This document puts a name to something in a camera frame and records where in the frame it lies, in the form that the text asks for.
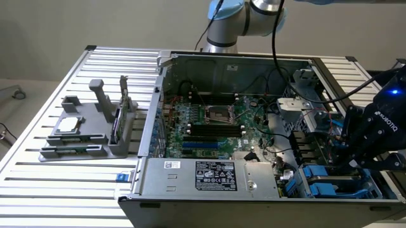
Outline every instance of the slotted aluminum tabletop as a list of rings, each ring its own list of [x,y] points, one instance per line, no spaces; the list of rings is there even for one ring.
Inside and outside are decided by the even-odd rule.
[[[115,183],[115,177],[135,169],[158,76],[158,54],[159,50],[114,47],[83,53],[0,162],[0,227],[132,227],[114,199],[115,189],[126,193],[130,183]],[[369,78],[364,69],[343,57],[321,58],[346,92]],[[128,76],[130,96],[139,103],[128,158],[39,162],[39,149],[63,111],[64,96],[76,95],[83,103],[95,102],[88,83],[100,78],[106,94],[116,101],[120,75]],[[354,104],[370,103],[378,91],[374,86],[352,97]]]

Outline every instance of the gray wall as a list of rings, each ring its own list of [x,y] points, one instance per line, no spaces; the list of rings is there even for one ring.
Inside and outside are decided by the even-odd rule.
[[[88,44],[193,49],[207,5],[209,0],[0,0],[0,78],[60,80]],[[406,57],[406,4],[314,6],[287,0],[286,6],[279,53],[353,55],[368,69]],[[241,38],[239,50],[270,52],[270,43],[270,37]]]

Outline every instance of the floor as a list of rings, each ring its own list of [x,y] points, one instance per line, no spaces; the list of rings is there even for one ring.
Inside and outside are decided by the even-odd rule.
[[[11,97],[0,102],[0,122],[6,124],[14,135],[19,137],[58,87],[59,82],[0,79],[0,89],[15,84],[22,86],[27,97],[24,100],[16,100]],[[0,160],[7,151],[8,148],[0,144]]]

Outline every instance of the motherboard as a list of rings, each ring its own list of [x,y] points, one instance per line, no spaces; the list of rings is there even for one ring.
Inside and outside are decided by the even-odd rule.
[[[233,104],[195,104],[185,97],[166,103],[167,158],[243,159],[271,140],[266,100],[243,96]]]

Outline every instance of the power supply label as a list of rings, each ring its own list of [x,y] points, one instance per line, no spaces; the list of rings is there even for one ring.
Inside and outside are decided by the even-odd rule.
[[[197,190],[237,191],[234,162],[197,161]]]

